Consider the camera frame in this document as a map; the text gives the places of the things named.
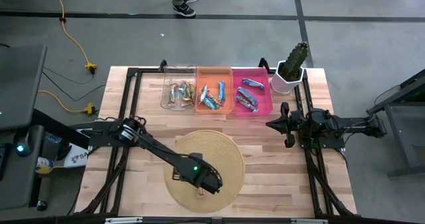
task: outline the concrete floor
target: concrete floor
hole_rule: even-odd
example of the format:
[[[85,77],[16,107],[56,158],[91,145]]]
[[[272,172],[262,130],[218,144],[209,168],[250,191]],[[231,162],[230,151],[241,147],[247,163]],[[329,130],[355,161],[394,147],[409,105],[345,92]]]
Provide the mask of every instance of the concrete floor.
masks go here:
[[[68,12],[172,14],[170,0],[63,1]],[[308,16],[425,17],[425,0],[301,0],[301,4]],[[294,0],[200,0],[191,6],[201,15],[297,15]],[[60,5],[57,0],[0,0],[0,10],[6,9],[60,11]],[[84,46],[99,70],[85,85],[51,76],[70,95],[79,97],[105,83],[112,65],[158,65],[166,59],[199,66],[256,66],[261,57],[276,64],[301,41],[298,25],[296,20],[68,19],[68,32]],[[313,65],[325,69],[339,116],[364,116],[381,92],[425,68],[421,58],[424,22],[308,21],[305,26]],[[57,18],[0,17],[0,42],[11,46],[46,44],[46,67],[74,80],[90,79],[83,56],[65,37]],[[41,89],[58,94],[74,109],[87,102],[100,106],[103,93],[99,89],[73,102],[45,77]],[[37,108],[65,124],[93,120],[65,112],[49,96],[40,95]],[[391,181],[386,177],[389,171],[404,167],[391,133],[381,140],[353,136],[347,144],[347,159],[359,214],[424,222],[425,177]],[[81,175],[82,170],[76,169],[52,176],[48,211],[4,211],[0,219],[66,214]]]

